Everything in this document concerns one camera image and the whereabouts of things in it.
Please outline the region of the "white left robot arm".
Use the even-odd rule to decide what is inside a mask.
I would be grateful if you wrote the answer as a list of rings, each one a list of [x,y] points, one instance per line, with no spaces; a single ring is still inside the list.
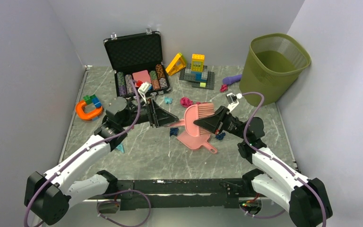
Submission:
[[[152,127],[169,126],[179,118],[161,108],[153,99],[134,105],[123,97],[115,98],[105,111],[102,124],[71,156],[44,174],[32,173],[26,183],[24,205],[42,222],[53,225],[72,206],[102,195],[112,198],[121,188],[118,179],[106,170],[79,181],[91,165],[110,154],[127,137],[135,124],[148,122]]]

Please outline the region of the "pink dustpan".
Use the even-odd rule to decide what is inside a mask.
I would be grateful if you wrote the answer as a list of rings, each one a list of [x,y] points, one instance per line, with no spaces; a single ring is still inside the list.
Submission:
[[[212,154],[217,154],[218,150],[209,143],[210,137],[211,136],[209,134],[205,134],[205,135],[198,136],[198,137],[193,137],[193,136],[189,135],[186,131],[183,131],[176,138],[189,149],[198,150],[201,147],[204,147]]]

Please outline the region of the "pink hand brush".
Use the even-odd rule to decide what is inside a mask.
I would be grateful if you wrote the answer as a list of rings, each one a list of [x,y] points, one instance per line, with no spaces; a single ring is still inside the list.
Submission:
[[[213,103],[194,104],[186,109],[183,119],[171,124],[170,127],[184,126],[186,132],[193,137],[211,134],[208,130],[195,125],[194,121],[208,117],[214,113],[215,110]]]

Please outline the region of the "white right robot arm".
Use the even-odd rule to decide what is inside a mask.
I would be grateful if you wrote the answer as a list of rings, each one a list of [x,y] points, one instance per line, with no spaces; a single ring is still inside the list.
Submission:
[[[310,179],[278,158],[261,140],[265,135],[261,118],[252,115],[246,122],[231,114],[225,106],[216,111],[199,112],[194,124],[213,134],[228,132],[240,137],[240,156],[256,169],[242,176],[242,192],[266,196],[289,214],[297,227],[326,226],[333,211],[325,184]]]

